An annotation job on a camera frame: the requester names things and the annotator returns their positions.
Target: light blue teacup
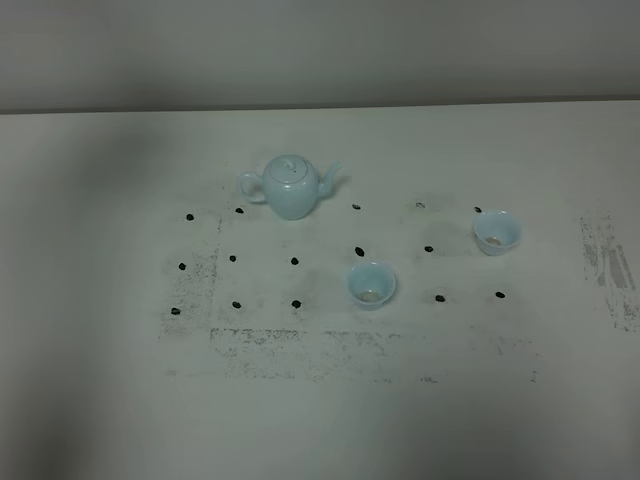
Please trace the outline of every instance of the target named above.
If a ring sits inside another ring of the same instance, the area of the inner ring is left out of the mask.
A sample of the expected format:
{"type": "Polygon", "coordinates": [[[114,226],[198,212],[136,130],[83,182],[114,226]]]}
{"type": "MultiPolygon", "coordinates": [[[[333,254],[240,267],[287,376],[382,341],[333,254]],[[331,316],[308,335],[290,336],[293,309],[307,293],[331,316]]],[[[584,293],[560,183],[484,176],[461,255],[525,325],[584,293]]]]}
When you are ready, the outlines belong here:
{"type": "Polygon", "coordinates": [[[383,263],[359,263],[347,275],[347,289],[356,304],[365,310],[375,310],[393,295],[396,277],[383,263]]]}
{"type": "Polygon", "coordinates": [[[515,247],[522,237],[522,227],[508,212],[491,210],[473,220],[478,247],[491,256],[502,255],[515,247]]]}

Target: teapot spout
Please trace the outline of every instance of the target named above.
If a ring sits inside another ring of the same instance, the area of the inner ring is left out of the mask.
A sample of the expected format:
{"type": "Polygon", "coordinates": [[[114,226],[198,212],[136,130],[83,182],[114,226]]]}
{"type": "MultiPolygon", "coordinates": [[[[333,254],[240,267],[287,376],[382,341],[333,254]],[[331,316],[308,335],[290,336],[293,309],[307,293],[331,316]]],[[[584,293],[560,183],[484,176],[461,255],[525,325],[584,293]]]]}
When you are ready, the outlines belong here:
{"type": "Polygon", "coordinates": [[[331,194],[331,191],[333,190],[333,177],[336,172],[342,168],[342,166],[342,162],[336,162],[329,167],[327,174],[324,176],[324,179],[320,182],[318,187],[318,194],[321,197],[327,197],[331,194]]]}

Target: teapot lid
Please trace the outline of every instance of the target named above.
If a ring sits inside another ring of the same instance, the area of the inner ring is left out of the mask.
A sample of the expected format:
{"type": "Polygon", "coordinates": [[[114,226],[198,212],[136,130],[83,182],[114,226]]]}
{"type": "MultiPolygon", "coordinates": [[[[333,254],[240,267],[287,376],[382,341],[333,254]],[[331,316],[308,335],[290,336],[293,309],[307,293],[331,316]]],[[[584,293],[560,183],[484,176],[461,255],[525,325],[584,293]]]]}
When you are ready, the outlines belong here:
{"type": "Polygon", "coordinates": [[[271,160],[265,170],[280,183],[296,183],[305,177],[308,169],[307,161],[300,155],[280,155],[271,160]]]}

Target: white table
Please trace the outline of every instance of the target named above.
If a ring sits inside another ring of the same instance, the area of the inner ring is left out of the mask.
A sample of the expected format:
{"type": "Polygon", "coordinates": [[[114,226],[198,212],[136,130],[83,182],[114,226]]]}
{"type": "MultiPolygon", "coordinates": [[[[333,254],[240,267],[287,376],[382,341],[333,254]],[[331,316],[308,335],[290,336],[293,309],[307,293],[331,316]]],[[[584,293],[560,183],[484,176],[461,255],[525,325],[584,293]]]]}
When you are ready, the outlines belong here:
{"type": "Polygon", "coordinates": [[[640,102],[0,117],[18,298],[56,312],[22,338],[100,359],[118,478],[637,478],[639,151],[640,102]],[[285,152],[345,164],[293,222],[235,188],[285,152]],[[475,207],[522,243],[481,254],[475,207]]]}

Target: light blue teapot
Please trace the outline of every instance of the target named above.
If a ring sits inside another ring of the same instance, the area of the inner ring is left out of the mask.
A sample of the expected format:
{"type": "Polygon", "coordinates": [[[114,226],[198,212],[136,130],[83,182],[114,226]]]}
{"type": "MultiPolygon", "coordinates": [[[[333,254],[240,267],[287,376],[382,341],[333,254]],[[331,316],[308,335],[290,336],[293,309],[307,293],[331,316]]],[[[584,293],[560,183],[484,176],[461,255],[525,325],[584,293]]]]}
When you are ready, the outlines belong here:
{"type": "Polygon", "coordinates": [[[318,198],[326,197],[333,188],[333,177],[342,168],[336,162],[324,179],[311,163],[300,155],[281,155],[266,166],[262,176],[246,172],[238,178],[238,190],[252,203],[268,203],[285,220],[297,220],[309,213],[318,198]],[[262,192],[247,193],[249,182],[262,187],[262,192]]]}

